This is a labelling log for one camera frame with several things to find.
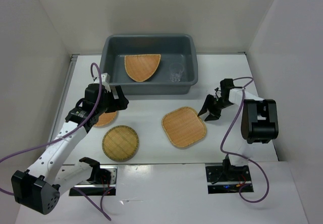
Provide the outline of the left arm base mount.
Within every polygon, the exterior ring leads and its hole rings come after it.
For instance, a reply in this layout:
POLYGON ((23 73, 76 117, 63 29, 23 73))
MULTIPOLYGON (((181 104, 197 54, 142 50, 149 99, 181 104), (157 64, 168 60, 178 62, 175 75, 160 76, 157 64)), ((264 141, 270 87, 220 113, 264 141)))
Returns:
POLYGON ((87 196, 102 196, 108 188, 106 196, 116 195, 116 183, 117 183, 117 165, 101 165, 101 174, 93 182, 87 180, 80 182, 74 188, 81 190, 87 196))

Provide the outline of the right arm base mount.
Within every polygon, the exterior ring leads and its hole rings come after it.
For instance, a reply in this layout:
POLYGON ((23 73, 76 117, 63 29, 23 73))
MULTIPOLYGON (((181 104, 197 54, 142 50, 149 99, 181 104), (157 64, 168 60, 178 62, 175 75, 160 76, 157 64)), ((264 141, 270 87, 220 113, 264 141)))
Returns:
POLYGON ((206 181, 209 194, 254 192, 248 166, 225 171, 221 164, 206 164, 206 181))

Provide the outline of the grey plastic bin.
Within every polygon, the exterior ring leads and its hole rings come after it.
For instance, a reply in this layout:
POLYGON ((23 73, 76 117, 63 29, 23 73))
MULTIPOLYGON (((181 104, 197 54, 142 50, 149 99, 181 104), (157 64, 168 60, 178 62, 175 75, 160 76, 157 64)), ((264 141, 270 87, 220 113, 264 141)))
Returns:
POLYGON ((182 95, 198 82, 196 49, 187 34, 111 35, 100 70, 125 95, 182 95))

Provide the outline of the square woven tray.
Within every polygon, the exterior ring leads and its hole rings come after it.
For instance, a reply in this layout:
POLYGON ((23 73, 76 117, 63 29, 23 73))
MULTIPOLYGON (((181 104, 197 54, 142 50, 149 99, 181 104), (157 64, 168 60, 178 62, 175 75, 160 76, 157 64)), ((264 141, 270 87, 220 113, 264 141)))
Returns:
POLYGON ((166 114, 161 125, 169 141, 182 149, 199 142, 207 133, 206 125, 196 110, 188 106, 166 114))

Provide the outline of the triangular woven tray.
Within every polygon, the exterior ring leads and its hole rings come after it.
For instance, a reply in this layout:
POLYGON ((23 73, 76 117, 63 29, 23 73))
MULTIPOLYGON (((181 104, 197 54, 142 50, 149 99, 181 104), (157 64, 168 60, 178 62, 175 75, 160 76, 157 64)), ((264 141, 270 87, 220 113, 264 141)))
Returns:
POLYGON ((127 75, 136 82, 148 80, 158 69, 160 54, 126 55, 124 66, 127 75))

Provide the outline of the clear plastic cup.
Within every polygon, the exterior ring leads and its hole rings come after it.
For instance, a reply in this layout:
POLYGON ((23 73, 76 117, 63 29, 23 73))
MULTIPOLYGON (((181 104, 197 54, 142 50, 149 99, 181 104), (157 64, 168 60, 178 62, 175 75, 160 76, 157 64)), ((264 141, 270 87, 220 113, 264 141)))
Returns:
POLYGON ((173 63, 169 66, 170 81, 180 82, 184 72, 184 66, 180 63, 173 63))

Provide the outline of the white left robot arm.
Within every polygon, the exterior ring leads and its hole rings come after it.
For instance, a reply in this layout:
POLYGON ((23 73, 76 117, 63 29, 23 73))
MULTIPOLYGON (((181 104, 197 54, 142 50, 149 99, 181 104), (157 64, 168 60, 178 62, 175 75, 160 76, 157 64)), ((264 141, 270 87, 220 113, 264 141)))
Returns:
POLYGON ((128 99, 121 86, 116 86, 118 98, 97 83, 89 84, 85 94, 73 108, 54 142, 39 159, 25 171, 16 171, 11 177, 15 201, 41 214, 49 214, 62 194, 79 182, 91 184, 108 176, 100 163, 83 157, 67 170, 62 166, 76 145, 89 133, 103 113, 125 110, 128 99))

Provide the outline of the round green-rimmed bamboo tray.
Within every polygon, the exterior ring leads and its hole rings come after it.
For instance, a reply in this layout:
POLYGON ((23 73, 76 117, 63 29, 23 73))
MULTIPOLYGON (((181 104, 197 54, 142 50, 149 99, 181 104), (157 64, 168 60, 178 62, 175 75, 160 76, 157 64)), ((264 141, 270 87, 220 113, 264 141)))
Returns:
POLYGON ((106 132, 102 140, 102 150, 111 160, 125 162, 138 151, 139 137, 129 126, 119 125, 106 132))

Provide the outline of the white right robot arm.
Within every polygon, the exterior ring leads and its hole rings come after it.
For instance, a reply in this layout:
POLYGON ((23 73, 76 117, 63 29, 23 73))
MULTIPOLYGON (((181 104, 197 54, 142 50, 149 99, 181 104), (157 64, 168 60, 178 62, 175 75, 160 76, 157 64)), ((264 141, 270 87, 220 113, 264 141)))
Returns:
POLYGON ((221 144, 220 151, 226 155, 222 163, 220 177, 233 180, 239 175, 245 175, 250 157, 243 152, 231 152, 224 150, 224 143, 233 129, 238 118, 241 117, 240 132, 246 145, 253 143, 267 144, 276 139, 279 134, 277 104, 273 99, 263 99, 246 91, 246 87, 253 82, 251 77, 236 79, 226 78, 215 89, 220 95, 207 95, 205 102, 198 113, 201 116, 207 113, 204 119, 216 121, 221 117, 222 110, 232 105, 237 105, 238 111, 230 123, 221 144), (249 79, 244 86, 236 86, 237 80, 249 79))

